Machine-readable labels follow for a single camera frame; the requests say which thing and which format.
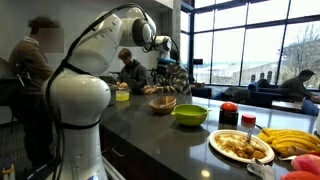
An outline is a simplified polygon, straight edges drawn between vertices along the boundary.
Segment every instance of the yellow cup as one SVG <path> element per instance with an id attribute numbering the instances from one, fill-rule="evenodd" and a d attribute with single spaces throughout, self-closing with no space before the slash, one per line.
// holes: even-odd
<path id="1" fill-rule="evenodd" d="M 116 100 L 117 101 L 127 101 L 129 99 L 128 91 L 117 91 L 116 92 Z"/>

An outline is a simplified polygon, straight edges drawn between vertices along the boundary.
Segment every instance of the lamp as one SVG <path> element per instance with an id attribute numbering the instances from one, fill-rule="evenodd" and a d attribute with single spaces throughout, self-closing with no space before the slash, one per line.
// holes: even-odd
<path id="1" fill-rule="evenodd" d="M 203 59 L 193 59 L 193 67 L 194 65 L 203 65 Z M 198 82 L 198 73 L 196 73 L 196 82 Z"/>

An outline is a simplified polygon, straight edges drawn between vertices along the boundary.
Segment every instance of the man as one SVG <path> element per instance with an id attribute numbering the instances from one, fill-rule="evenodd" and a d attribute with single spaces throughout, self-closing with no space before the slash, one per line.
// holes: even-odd
<path id="1" fill-rule="evenodd" d="M 118 58 L 125 65 L 116 79 L 117 85 L 120 88 L 128 87 L 125 79 L 135 79 L 140 88 L 148 84 L 147 69 L 139 61 L 132 59 L 132 53 L 129 49 L 121 49 Z"/>
<path id="2" fill-rule="evenodd" d="M 49 17 L 41 16 L 30 20 L 28 26 L 31 28 L 30 35 L 16 45 L 9 63 L 15 67 L 28 60 L 25 71 L 30 74 L 30 79 L 19 89 L 11 109 L 24 126 L 27 156 L 32 166 L 37 168 L 53 159 L 49 148 L 53 140 L 52 122 L 48 116 L 41 86 L 53 73 L 43 52 L 47 52 L 54 44 L 53 32 L 54 29 L 58 31 L 60 25 Z M 19 73 L 19 69 L 13 68 L 13 71 Z"/>
<path id="3" fill-rule="evenodd" d="M 171 59 L 178 61 L 178 52 L 176 50 L 171 50 L 170 53 Z M 158 78 L 155 86 L 145 86 L 144 89 L 145 94 L 165 92 L 190 95 L 191 89 L 189 85 L 188 71 L 181 67 L 179 63 L 168 64 L 167 75 Z"/>
<path id="4" fill-rule="evenodd" d="M 319 97 L 313 95 L 310 91 L 308 91 L 303 83 L 308 81 L 315 73 L 311 70 L 303 70 L 299 73 L 297 77 L 291 78 L 283 82 L 279 88 L 281 89 L 289 89 L 290 96 L 294 97 L 295 101 L 302 101 L 303 98 L 311 99 L 314 102 L 319 101 Z"/>

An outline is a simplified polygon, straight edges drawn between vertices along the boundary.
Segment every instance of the dark countertop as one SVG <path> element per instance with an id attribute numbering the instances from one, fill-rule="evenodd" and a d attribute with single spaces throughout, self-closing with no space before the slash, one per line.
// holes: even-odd
<path id="1" fill-rule="evenodd" d="M 188 128 L 179 125 L 170 114 L 153 114 L 147 103 L 158 96 L 130 95 L 129 101 L 117 101 L 104 111 L 100 124 L 186 179 L 260 179 L 246 170 L 246 164 L 214 150 L 207 140 L 210 133 L 230 128 L 218 122 L 223 102 L 176 95 L 177 104 L 192 103 L 212 110 L 201 126 Z M 309 133 L 315 130 L 316 117 L 245 105 L 238 107 L 239 117 L 245 113 L 256 115 L 256 124 L 261 127 L 290 128 Z M 248 130 L 241 126 L 240 120 L 236 129 Z M 254 135 L 259 132 L 254 128 Z M 290 161 L 280 161 L 277 157 L 270 165 L 276 169 L 277 179 L 292 170 Z M 204 177 L 204 172 L 209 172 L 210 177 Z"/>

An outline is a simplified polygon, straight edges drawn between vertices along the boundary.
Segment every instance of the plate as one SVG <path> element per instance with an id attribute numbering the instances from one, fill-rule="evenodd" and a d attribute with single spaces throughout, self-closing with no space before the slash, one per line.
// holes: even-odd
<path id="1" fill-rule="evenodd" d="M 251 163 L 251 159 L 238 157 L 235 154 L 231 154 L 231 153 L 226 152 L 225 150 L 222 150 L 218 146 L 218 144 L 215 141 L 215 136 L 223 135 L 223 134 L 239 135 L 239 136 L 247 137 L 247 133 L 244 133 L 241 131 L 235 131 L 235 130 L 218 130 L 218 131 L 211 133 L 208 138 L 209 138 L 209 142 L 210 142 L 211 146 L 214 149 L 216 149 L 218 152 L 220 152 L 221 154 L 223 154 L 231 159 L 234 159 L 236 161 L 240 161 L 240 162 L 244 162 L 244 163 Z M 273 152 L 272 148 L 267 143 L 265 143 L 264 141 L 260 140 L 259 138 L 257 138 L 256 136 L 253 136 L 253 135 L 251 136 L 251 142 L 258 143 L 259 145 L 261 145 L 261 147 L 263 147 L 266 150 L 266 157 L 264 157 L 263 159 L 259 159 L 260 162 L 268 163 L 274 159 L 274 152 Z"/>

